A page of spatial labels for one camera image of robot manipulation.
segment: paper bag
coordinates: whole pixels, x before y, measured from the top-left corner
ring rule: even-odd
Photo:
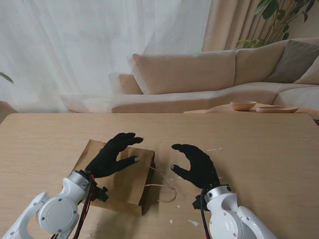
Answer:
[[[84,170],[86,166],[100,152],[106,143],[89,140],[79,160],[72,171]],[[146,197],[147,190],[145,184],[147,178],[153,174],[150,166],[154,163],[154,151],[128,147],[121,152],[117,160],[137,155],[140,159],[137,163],[115,174],[97,178],[97,186],[103,186],[108,189],[109,196],[106,202],[95,200],[91,202],[92,206],[106,208],[118,212],[124,212],[135,216],[142,215],[144,202],[141,200]]]

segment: black glove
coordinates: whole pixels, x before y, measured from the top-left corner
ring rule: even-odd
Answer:
[[[214,164],[206,153],[189,144],[174,144],[172,148],[184,153],[190,162],[189,171],[172,165],[174,173],[201,189],[220,185]]]
[[[131,156],[116,161],[117,156],[129,145],[141,143],[142,141],[142,138],[135,137],[135,133],[119,133],[105,144],[98,155],[85,168],[85,171],[90,171],[95,178],[103,178],[125,169],[136,163],[139,158]]]

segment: wall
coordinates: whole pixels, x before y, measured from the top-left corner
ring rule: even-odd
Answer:
[[[319,2],[316,1],[313,8],[308,12],[308,20],[304,22],[301,15],[290,23],[289,39],[318,37],[319,36]]]

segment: table surface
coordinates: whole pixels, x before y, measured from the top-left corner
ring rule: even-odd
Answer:
[[[172,192],[161,188],[158,195],[159,188],[151,188],[142,217],[92,207],[80,238],[204,238],[200,211],[192,208],[200,190],[169,169],[173,163],[189,168],[186,158],[171,149],[174,143],[193,144],[209,154],[222,183],[238,193],[239,204],[278,238],[318,238],[319,127],[304,114],[10,115],[0,125],[0,235],[37,194],[60,192],[89,139],[108,141],[119,132],[144,137],[139,147],[156,152],[158,170],[175,179],[177,198],[157,202]],[[35,220],[29,232],[50,237]]]

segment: paper scrap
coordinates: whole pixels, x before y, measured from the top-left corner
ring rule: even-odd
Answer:
[[[195,222],[195,221],[192,221],[192,220],[188,220],[188,221],[191,222],[191,223],[193,223],[193,225],[194,225],[195,227],[199,225],[198,222]]]

